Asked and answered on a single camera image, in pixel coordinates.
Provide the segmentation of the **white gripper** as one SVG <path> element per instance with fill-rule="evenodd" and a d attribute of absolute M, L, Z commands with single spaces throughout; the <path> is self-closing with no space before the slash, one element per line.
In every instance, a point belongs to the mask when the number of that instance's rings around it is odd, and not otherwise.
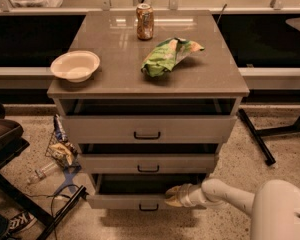
<path fill-rule="evenodd" d="M 179 200 L 174 196 L 178 192 Z M 169 197 L 165 200 L 165 203 L 172 207 L 195 207 L 202 206 L 205 203 L 205 196 L 200 185 L 177 185 L 168 189 L 165 195 Z"/>

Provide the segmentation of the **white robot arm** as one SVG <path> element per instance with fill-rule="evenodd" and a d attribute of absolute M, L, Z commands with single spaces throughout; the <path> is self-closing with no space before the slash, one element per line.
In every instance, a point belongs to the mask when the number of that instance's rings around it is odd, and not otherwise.
<path fill-rule="evenodd" d="M 208 178 L 174 186 L 166 195 L 165 202 L 173 207 L 218 209 L 231 204 L 251 218 L 251 240 L 300 240 L 300 189 L 287 181 L 270 180 L 250 193 Z"/>

